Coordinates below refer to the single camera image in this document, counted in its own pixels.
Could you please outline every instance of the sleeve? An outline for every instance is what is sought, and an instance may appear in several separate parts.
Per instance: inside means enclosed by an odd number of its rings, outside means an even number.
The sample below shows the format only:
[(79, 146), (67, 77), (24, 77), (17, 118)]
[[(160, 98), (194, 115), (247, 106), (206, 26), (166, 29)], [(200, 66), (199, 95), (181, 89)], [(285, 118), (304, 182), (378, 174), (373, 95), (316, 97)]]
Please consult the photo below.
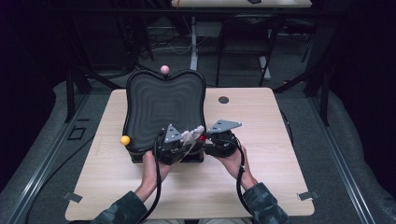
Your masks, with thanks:
[(254, 223), (291, 223), (288, 214), (277, 205), (277, 199), (263, 183), (248, 189), (243, 196)]
[(148, 209), (142, 201), (132, 191), (129, 191), (100, 213), (91, 224), (137, 223), (147, 211)]

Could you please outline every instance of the person's right hand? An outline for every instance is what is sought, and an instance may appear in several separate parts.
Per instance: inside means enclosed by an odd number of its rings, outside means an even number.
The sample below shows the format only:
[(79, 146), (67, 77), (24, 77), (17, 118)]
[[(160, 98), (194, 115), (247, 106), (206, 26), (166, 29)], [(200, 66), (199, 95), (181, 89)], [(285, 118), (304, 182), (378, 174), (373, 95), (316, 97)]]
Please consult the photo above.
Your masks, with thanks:
[[(250, 172), (250, 167), (248, 165), (248, 154), (245, 147), (241, 147), (245, 155), (245, 172), (242, 174), (241, 185), (244, 190), (250, 189), (257, 184), (256, 178)], [(233, 177), (237, 178), (239, 173), (239, 167), (241, 166), (241, 152), (237, 149), (235, 153), (226, 158), (216, 157), (226, 168), (228, 173)]]

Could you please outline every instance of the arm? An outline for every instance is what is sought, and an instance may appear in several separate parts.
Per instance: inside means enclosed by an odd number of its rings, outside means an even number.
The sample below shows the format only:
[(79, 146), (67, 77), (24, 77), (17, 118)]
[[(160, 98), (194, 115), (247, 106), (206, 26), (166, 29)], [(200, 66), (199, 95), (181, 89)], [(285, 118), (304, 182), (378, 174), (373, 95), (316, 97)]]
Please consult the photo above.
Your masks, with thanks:
[[(174, 164), (159, 164), (162, 181), (167, 177)], [(137, 223), (148, 211), (144, 202), (157, 188), (156, 178), (155, 159), (152, 152), (148, 151), (143, 156), (143, 175), (140, 186), (135, 192), (129, 191), (122, 198), (111, 204), (109, 208), (93, 220), (92, 224)]]
[[(272, 195), (263, 183), (258, 183), (250, 172), (246, 149), (242, 147), (245, 154), (245, 172), (242, 174), (241, 185), (245, 190), (244, 199), (247, 203), (255, 223), (291, 223), (289, 216), (277, 204), (277, 199)], [(217, 158), (234, 178), (238, 176), (241, 164), (241, 153), (235, 153), (226, 158)]]

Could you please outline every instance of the table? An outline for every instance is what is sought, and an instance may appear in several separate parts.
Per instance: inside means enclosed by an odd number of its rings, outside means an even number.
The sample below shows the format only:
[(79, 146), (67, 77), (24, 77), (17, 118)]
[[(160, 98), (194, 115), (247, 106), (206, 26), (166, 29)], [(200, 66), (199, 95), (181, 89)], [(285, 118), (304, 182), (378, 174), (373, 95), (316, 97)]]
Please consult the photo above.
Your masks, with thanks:
[[(285, 7), (311, 7), (310, 0), (262, 0), (258, 4), (251, 4), (248, 0), (172, 0), (172, 7), (241, 7), (241, 8), (285, 8)], [(191, 18), (191, 64), (190, 69), (197, 70), (198, 67), (198, 49), (196, 42), (196, 28), (198, 24), (195, 17)], [(265, 57), (259, 58), (261, 67), (265, 65)], [(264, 74), (265, 80), (271, 80), (269, 69)]]
[[(229, 103), (221, 104), (220, 96), (228, 97)], [(140, 184), (142, 164), (132, 163), (120, 144), (126, 111), (125, 90), (113, 91), (76, 185), (75, 193), (82, 200), (69, 203), (66, 219), (93, 219)], [(270, 89), (206, 89), (204, 112), (207, 128), (218, 119), (242, 122), (233, 133), (247, 148), (252, 173), (290, 216), (314, 213), (311, 201), (297, 198), (297, 194), (307, 192), (307, 187)], [(164, 180), (161, 199), (148, 218), (248, 217), (235, 183), (211, 156), (205, 155), (202, 163), (181, 163)], [(146, 207), (151, 207), (154, 198), (155, 193)]]

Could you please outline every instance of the orange ball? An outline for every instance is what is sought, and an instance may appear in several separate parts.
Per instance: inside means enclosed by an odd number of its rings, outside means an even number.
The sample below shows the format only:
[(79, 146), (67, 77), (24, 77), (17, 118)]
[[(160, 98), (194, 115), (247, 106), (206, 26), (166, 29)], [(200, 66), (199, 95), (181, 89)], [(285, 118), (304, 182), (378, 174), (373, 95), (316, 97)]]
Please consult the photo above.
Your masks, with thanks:
[(120, 142), (126, 146), (131, 142), (131, 138), (127, 135), (123, 135), (122, 138), (120, 139)]

